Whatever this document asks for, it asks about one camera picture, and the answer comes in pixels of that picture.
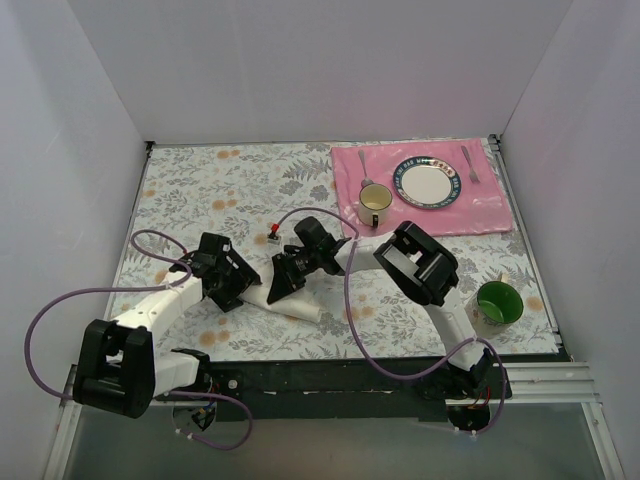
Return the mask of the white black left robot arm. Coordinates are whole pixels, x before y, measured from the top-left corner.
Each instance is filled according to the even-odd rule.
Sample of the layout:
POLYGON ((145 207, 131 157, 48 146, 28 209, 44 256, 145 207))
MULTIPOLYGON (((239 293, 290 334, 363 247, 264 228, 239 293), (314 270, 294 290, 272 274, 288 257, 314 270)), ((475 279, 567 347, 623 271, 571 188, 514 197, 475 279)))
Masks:
POLYGON ((181 390, 205 398, 214 384, 207 354, 188 348, 155 351, 159 340, 188 309, 205 299, 222 311, 242 305, 242 294, 260 275, 229 238, 204 233, 197 249, 173 260, 161 284, 116 318, 85 329, 74 379, 75 402, 130 418, 152 399, 181 390))

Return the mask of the silver spoon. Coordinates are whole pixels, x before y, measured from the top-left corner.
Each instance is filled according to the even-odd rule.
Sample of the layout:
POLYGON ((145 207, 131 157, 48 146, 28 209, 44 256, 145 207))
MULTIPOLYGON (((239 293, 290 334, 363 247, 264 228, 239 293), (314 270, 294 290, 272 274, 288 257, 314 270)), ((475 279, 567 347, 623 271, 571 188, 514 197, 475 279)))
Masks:
POLYGON ((367 171, 367 166, 366 166, 366 155, 365 152, 363 150, 359 150, 358 151, 358 157, 361 163, 361 167, 363 170, 363 179, 361 181, 361 187, 365 188, 368 185, 373 184, 373 180, 370 178, 368 171, 367 171))

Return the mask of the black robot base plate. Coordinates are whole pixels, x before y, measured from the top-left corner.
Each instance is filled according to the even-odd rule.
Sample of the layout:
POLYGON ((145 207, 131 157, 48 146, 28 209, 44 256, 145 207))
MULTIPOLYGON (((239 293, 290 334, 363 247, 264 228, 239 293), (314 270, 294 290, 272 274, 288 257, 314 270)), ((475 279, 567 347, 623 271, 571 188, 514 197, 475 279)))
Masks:
MULTIPOLYGON (((395 374, 413 374, 435 365, 433 357, 381 358, 395 374)), ((220 422, 276 419, 414 418, 445 422, 448 400, 484 406, 509 399, 508 377, 493 361, 481 389, 466 393, 447 382, 443 369, 413 381, 399 381, 359 359, 211 362, 220 422)))

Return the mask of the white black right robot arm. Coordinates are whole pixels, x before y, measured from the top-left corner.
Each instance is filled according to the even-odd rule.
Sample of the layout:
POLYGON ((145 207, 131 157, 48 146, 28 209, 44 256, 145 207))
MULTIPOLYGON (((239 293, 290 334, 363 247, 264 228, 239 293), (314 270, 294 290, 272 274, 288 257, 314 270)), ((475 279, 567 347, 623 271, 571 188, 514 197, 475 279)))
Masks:
POLYGON ((301 290, 306 277, 321 269, 344 279, 344 300, 350 302, 349 276, 353 272, 382 270, 400 291, 427 312, 446 355, 436 365, 416 374, 395 374, 366 351, 356 328, 350 327, 363 357, 381 374, 399 381, 424 378, 443 369, 447 382, 464 397, 475 397, 489 384, 491 350, 477 339, 469 317, 461 305, 457 289, 458 261, 452 253, 411 221, 402 222, 391 234, 336 239, 320 223, 308 216, 294 232, 301 244, 287 245, 272 257, 273 279, 267 303, 274 304, 301 290))

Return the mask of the white cloth napkin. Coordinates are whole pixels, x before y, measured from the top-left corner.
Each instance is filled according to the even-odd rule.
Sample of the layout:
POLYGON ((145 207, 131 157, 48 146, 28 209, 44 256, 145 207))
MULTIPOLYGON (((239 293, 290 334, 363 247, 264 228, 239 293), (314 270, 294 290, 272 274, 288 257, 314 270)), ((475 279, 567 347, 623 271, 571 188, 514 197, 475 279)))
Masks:
POLYGON ((294 292, 282 300, 268 304, 267 298, 272 286, 273 268, 270 264, 264 264, 258 269, 258 273, 261 284, 248 287, 240 295, 242 301, 272 313, 293 317, 310 323, 320 322, 322 315, 321 307, 314 299, 314 296, 306 290, 294 292))

